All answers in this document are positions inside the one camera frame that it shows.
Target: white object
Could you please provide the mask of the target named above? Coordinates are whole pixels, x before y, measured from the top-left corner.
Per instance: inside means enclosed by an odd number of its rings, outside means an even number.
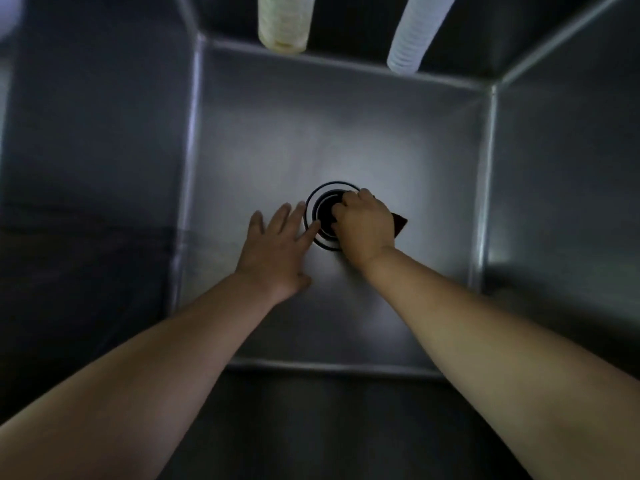
[[[20,23],[22,0],[0,0],[0,40]]]
[[[258,37],[282,54],[307,49],[316,0],[258,0]]]
[[[414,74],[455,0],[409,0],[391,44],[387,65]]]

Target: welded seam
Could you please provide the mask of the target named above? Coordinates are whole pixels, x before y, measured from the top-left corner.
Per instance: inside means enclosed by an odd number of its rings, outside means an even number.
[[[168,311],[176,311],[180,302],[180,288],[184,273],[184,261],[188,248],[189,225],[193,207],[193,192],[198,164],[198,140],[200,136],[200,99],[202,94],[203,58],[206,40],[197,35],[191,60],[191,89],[189,93],[189,112],[187,134],[184,144],[184,161],[180,178],[180,196],[178,199],[178,218],[169,278]]]
[[[604,14],[609,8],[620,0],[596,0],[581,10],[564,23],[558,30],[544,39],[533,50],[521,57],[513,64],[500,78],[499,85],[507,86],[519,78],[524,72],[531,69],[546,56],[551,54],[556,48],[571,39],[576,33],[585,28],[588,24]]]
[[[353,70],[365,72],[375,75],[383,75],[386,77],[402,78],[404,80],[415,80],[419,82],[431,82],[435,84],[444,84],[453,88],[468,89],[470,91],[486,91],[493,81],[484,79],[475,79],[473,77],[462,77],[455,75],[441,75],[427,72],[418,72],[411,76],[398,75],[392,72],[388,67],[379,64],[369,64],[363,62],[350,61],[346,59],[336,59],[333,57],[322,57],[320,55],[283,55],[268,50],[258,43],[239,41],[232,38],[222,36],[208,36],[209,46],[214,50],[227,50],[230,52],[241,52],[244,54],[260,55],[263,57],[277,57],[281,59],[290,59],[292,61],[315,64],[325,67],[335,67],[338,69]]]
[[[446,380],[437,370],[400,365],[337,364],[317,362],[290,362],[286,360],[266,360],[259,358],[233,357],[227,365],[229,371],[274,371],[305,372],[309,374],[362,376],[376,378]]]
[[[467,283],[468,287],[476,292],[482,291],[486,263],[493,176],[493,147],[495,145],[495,127],[498,113],[498,88],[496,85],[491,88],[488,99],[488,108],[484,121],[484,131],[478,159],[472,254]]]
[[[187,27],[189,36],[192,40],[197,40],[200,33],[198,31],[198,15],[195,6],[191,0],[174,0],[178,6],[180,17]]]

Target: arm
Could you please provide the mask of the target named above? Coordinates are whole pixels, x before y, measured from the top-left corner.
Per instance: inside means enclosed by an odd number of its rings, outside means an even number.
[[[638,381],[396,250],[369,191],[333,213],[348,259],[533,478],[640,478]]]
[[[0,426],[0,478],[153,479],[220,372],[277,303],[308,286],[304,205],[254,214],[234,274]]]

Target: drain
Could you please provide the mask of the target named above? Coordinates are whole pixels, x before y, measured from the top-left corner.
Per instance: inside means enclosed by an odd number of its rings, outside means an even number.
[[[305,214],[305,229],[309,229],[309,224],[320,220],[320,231],[314,242],[322,249],[328,251],[340,251],[340,243],[335,236],[331,224],[335,222],[335,217],[331,208],[342,201],[345,192],[359,192],[360,189],[347,182],[329,182],[320,185],[311,192],[307,199],[307,212]]]

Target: forearm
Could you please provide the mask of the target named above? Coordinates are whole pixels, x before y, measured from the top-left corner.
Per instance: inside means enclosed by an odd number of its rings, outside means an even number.
[[[399,251],[384,251],[365,275],[536,478],[628,468],[635,379]],[[581,463],[576,452],[587,453]]]
[[[270,307],[231,275],[2,425],[0,477],[155,478]]]

